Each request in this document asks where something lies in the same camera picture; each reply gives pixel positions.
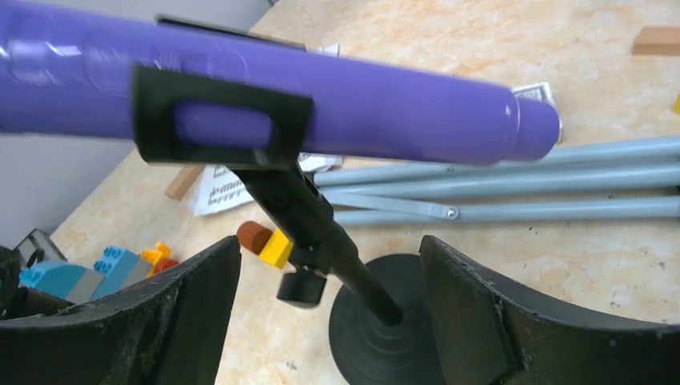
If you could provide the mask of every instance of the gray wall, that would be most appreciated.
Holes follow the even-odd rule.
[[[269,0],[42,0],[125,18],[157,14],[249,29]],[[33,228],[48,233],[64,221],[132,143],[81,138],[0,136],[0,245],[14,247]]]

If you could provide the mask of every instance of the wooden stick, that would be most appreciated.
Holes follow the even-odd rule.
[[[644,26],[633,41],[633,55],[680,56],[680,26]]]
[[[187,192],[196,182],[200,174],[205,168],[204,164],[188,164],[182,167],[177,173],[175,179],[170,182],[168,188],[165,189],[165,195],[175,201],[181,201]]]

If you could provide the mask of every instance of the table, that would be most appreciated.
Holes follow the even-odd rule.
[[[680,62],[629,54],[643,25],[678,20],[674,0],[281,0],[253,31],[308,47],[340,43],[341,55],[510,86],[548,80],[565,125],[564,145],[574,145],[678,134],[680,117],[670,105],[680,92]],[[348,160],[347,167],[384,163]],[[57,229],[55,243],[83,264],[107,245],[141,251],[156,241],[186,258],[234,234],[243,221],[271,226],[255,204],[194,217],[186,201],[163,196],[177,169],[148,166],[133,152]],[[433,234],[565,301],[680,322],[676,220],[348,230],[364,261],[416,253],[421,236]],[[299,310],[275,299],[280,278],[279,270],[244,251],[217,383],[344,383],[327,337],[337,279],[329,280],[319,308]]]

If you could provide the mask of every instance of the round black base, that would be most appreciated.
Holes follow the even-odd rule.
[[[404,312],[385,326],[345,286],[330,311],[330,351],[351,385],[444,384],[420,257],[388,255],[366,264]]]

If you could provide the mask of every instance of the purple cylinder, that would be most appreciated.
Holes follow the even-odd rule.
[[[0,132],[132,138],[140,63],[308,95],[307,152],[456,164],[536,160],[557,141],[546,103],[506,87],[178,26],[0,2]],[[185,103],[182,140],[263,148],[260,112]]]

